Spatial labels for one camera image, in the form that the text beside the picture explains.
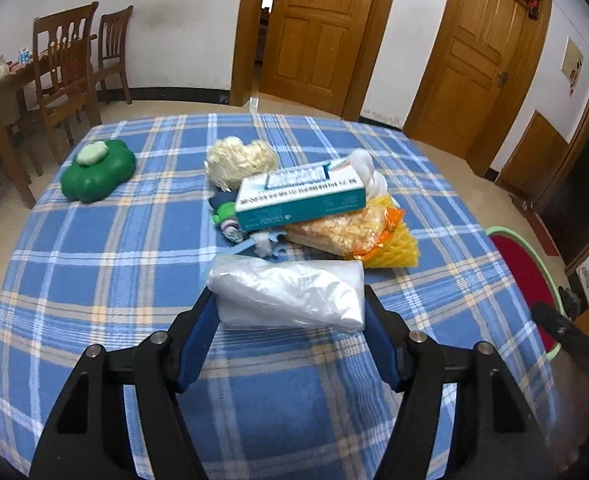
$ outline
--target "metal screw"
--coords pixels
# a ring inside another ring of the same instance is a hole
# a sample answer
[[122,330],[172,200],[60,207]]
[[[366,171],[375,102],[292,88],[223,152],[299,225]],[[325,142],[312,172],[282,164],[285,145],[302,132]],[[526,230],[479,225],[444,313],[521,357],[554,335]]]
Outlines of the metal screw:
[[86,355],[88,357],[96,357],[101,353],[101,345],[90,345],[86,348]]
[[155,345],[160,345],[168,340],[168,333],[164,330],[157,330],[150,336],[150,341]]
[[492,355],[494,352],[494,346],[486,341],[481,341],[477,348],[483,355]]
[[427,341],[427,334],[425,332],[421,332],[420,330],[413,330],[409,334],[410,339],[415,343],[423,343]]

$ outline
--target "yellow mesh bag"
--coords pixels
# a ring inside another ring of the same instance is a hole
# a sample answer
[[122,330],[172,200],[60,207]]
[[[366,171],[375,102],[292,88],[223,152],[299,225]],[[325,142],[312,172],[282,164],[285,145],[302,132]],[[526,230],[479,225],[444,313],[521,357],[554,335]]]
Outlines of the yellow mesh bag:
[[[389,195],[373,198],[369,203],[378,203],[387,207],[394,207],[392,198]],[[363,261],[366,269],[375,269],[380,267],[417,267],[418,257],[417,240],[410,234],[404,221],[399,225],[387,240],[383,247],[379,248],[370,258]],[[345,260],[353,260],[352,256],[344,256]]]

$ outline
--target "table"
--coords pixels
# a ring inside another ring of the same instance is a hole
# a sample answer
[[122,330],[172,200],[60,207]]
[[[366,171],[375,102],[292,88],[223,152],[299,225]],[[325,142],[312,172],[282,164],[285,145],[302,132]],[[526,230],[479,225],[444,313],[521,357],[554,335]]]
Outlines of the table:
[[[123,139],[133,179],[93,205],[68,203],[57,174],[12,254],[0,299],[0,451],[27,472],[47,416],[85,347],[133,346],[198,297],[228,245],[210,219],[207,146],[263,139],[294,166],[373,154],[418,238],[417,269],[367,270],[366,281],[410,328],[442,344],[492,342],[544,428],[555,413],[550,366],[506,264],[450,184],[402,133],[276,115],[175,116],[93,128],[84,142]],[[62,171],[69,165],[68,160]],[[322,257],[289,246],[287,258]],[[429,472],[442,475],[454,385],[443,390]],[[383,383],[363,336],[329,330],[219,328],[199,380],[180,396],[210,478],[372,478],[400,396]],[[150,477],[132,387],[132,450]]]
[[[47,57],[41,58],[39,61],[43,70],[48,70]],[[4,102],[3,97],[11,92],[14,92],[17,96],[18,110],[21,116],[28,113],[26,107],[26,98],[24,95],[24,86],[34,81],[34,65],[32,62],[27,65],[20,67],[13,73],[8,74],[3,79],[0,79],[0,106]],[[20,158],[12,148],[8,133],[3,127],[0,119],[0,154],[3,166],[8,173],[8,176],[12,180],[12,184],[17,189],[23,202],[31,208],[34,205],[34,196],[28,186],[30,184],[30,178],[26,173]]]

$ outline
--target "wooden door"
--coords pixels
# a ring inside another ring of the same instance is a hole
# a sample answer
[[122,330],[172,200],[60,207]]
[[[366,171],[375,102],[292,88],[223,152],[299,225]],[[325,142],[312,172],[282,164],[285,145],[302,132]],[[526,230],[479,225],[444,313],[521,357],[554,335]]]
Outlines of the wooden door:
[[259,89],[339,115],[372,0],[275,0]]
[[447,53],[410,136],[465,157],[503,74],[509,76],[525,16],[523,0],[460,0]]

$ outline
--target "wooden dining table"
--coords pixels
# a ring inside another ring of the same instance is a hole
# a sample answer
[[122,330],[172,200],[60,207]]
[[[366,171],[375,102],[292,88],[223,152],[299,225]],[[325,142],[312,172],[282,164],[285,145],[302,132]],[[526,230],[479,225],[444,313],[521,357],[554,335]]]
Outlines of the wooden dining table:
[[[97,35],[92,34],[90,40],[96,40]],[[36,60],[39,63],[39,73],[46,74],[50,71],[50,64],[47,55],[42,55]],[[26,95],[24,88],[26,85],[34,81],[34,63],[31,62],[20,67],[14,72],[0,79],[0,155],[6,174],[14,184],[15,189],[19,193],[23,202],[30,209],[36,203],[34,195],[30,190],[30,177],[28,172],[23,167],[23,163],[18,158],[17,153],[12,147],[8,133],[2,122],[2,104],[5,102],[5,96],[14,94],[17,100],[18,112],[21,118],[28,114],[28,106],[26,105]]]

